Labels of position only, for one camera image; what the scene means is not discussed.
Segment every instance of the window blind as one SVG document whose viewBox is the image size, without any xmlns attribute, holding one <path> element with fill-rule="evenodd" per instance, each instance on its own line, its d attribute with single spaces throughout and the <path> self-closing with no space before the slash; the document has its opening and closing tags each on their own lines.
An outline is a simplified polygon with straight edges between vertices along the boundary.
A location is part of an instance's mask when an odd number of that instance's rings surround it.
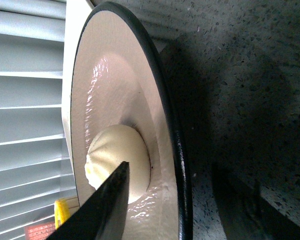
<svg viewBox="0 0 300 240">
<path fill-rule="evenodd" d="M 0 240 L 76 186 L 61 117 L 65 0 L 0 1 Z"/>
</svg>

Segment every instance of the white plate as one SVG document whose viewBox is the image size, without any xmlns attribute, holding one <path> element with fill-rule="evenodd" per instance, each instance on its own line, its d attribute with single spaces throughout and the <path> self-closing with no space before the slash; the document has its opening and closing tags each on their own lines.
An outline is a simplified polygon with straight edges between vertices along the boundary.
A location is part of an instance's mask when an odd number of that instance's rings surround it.
<svg viewBox="0 0 300 240">
<path fill-rule="evenodd" d="M 122 239 L 191 237 L 185 146 L 158 53 L 137 18 L 118 4 L 98 5 L 83 27 L 73 68 L 70 115 L 80 205 L 95 191 L 84 168 L 91 141 L 108 126 L 128 125 L 145 141 L 151 176 L 146 193 L 128 205 Z"/>
</svg>

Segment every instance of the yellow object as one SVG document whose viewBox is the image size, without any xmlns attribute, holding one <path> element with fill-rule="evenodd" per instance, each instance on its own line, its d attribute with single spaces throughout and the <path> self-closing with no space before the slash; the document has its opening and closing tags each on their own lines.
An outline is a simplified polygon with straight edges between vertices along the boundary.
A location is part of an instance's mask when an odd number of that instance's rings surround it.
<svg viewBox="0 0 300 240">
<path fill-rule="evenodd" d="M 72 214 L 79 209 L 77 196 L 61 198 L 54 202 L 54 222 L 55 229 L 58 229 Z"/>
<path fill-rule="evenodd" d="M 61 198 L 54 202 L 54 222 L 55 229 L 58 229 L 65 221 L 70 218 L 69 207 L 66 199 Z"/>
</svg>

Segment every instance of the red label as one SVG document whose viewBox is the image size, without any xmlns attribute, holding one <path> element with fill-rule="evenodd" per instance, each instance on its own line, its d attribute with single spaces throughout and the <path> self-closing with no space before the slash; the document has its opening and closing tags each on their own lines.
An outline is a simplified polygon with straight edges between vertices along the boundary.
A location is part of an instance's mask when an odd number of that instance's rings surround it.
<svg viewBox="0 0 300 240">
<path fill-rule="evenodd" d="M 56 230 L 55 223 L 47 222 L 39 225 L 24 227 L 26 240 L 46 240 Z"/>
</svg>

